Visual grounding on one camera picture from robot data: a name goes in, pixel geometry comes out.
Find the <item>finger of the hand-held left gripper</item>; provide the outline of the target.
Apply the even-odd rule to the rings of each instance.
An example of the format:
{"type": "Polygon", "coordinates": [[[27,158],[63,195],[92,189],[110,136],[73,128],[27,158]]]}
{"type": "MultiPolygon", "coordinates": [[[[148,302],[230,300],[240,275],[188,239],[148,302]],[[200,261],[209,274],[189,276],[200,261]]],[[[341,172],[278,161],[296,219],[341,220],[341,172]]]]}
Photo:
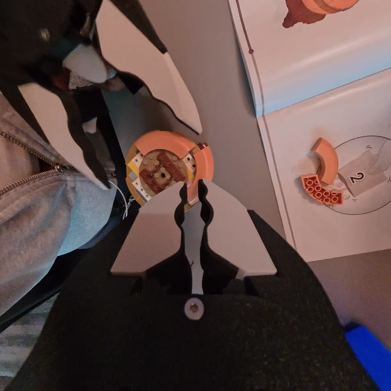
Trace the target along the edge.
{"type": "Polygon", "coordinates": [[[102,56],[120,73],[137,77],[151,97],[196,134],[202,125],[196,104],[168,52],[162,53],[113,1],[96,17],[102,56]]]}
{"type": "Polygon", "coordinates": [[[34,82],[20,85],[18,89],[52,147],[98,187],[109,189],[110,183],[100,163],[97,161],[98,167],[92,170],[83,149],[72,137],[68,114],[60,97],[34,82]]]}

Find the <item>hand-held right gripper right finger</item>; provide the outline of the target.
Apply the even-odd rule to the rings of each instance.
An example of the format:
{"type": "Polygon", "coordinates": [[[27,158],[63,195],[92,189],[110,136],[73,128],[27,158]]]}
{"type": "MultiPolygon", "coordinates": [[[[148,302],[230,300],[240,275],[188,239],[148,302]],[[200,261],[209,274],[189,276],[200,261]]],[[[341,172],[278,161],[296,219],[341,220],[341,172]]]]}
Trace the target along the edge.
{"type": "Polygon", "coordinates": [[[200,247],[203,279],[222,283],[275,275],[276,267],[246,207],[210,180],[199,181],[204,231],[200,247]]]}

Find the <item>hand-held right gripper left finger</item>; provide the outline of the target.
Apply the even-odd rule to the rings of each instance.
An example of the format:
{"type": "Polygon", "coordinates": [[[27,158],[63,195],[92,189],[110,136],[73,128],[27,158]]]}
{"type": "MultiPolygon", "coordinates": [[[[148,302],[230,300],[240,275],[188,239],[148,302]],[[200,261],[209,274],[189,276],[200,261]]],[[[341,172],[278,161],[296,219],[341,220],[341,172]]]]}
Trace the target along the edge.
{"type": "Polygon", "coordinates": [[[140,209],[111,267],[113,275],[145,275],[184,249],[187,185],[178,182],[140,209]]]}

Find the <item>brick pot model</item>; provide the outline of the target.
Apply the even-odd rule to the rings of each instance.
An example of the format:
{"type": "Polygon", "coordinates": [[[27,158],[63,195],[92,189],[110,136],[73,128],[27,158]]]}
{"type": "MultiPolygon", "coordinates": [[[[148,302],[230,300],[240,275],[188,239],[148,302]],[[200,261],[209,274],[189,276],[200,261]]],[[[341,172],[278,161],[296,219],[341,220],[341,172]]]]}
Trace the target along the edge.
{"type": "Polygon", "coordinates": [[[198,181],[213,179],[214,161],[207,143],[196,144],[186,136],[155,130],[131,146],[126,162],[126,183],[140,206],[178,182],[187,186],[185,211],[198,203],[198,181]]]}

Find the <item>tan round plate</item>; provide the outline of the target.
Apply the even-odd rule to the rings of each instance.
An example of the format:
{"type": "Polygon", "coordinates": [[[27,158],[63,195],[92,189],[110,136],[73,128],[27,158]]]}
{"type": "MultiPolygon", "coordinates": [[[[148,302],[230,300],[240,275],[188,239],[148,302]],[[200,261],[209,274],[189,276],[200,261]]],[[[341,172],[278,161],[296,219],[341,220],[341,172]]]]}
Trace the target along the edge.
{"type": "Polygon", "coordinates": [[[133,163],[139,164],[133,185],[147,200],[177,182],[187,184],[186,164],[167,150],[153,150],[147,155],[139,153],[133,163]]]}

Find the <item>blue plastic bin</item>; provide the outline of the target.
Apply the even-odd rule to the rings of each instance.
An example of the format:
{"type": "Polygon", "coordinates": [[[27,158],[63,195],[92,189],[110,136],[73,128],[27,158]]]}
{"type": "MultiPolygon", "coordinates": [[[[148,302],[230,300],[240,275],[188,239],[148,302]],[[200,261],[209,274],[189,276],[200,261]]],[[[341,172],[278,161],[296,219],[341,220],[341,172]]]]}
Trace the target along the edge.
{"type": "Polygon", "coordinates": [[[365,326],[343,326],[347,341],[380,390],[391,390],[391,353],[365,326]]]}

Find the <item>white instruction booklet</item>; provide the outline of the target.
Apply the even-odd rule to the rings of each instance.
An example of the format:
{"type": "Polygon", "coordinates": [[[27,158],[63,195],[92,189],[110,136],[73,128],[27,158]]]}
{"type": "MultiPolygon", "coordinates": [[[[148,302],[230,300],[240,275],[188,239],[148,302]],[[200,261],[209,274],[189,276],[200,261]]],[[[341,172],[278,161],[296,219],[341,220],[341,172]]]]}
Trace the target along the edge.
{"type": "Polygon", "coordinates": [[[390,249],[391,2],[229,1],[287,241],[307,262],[390,249]],[[312,199],[318,138],[335,149],[312,199]]]}

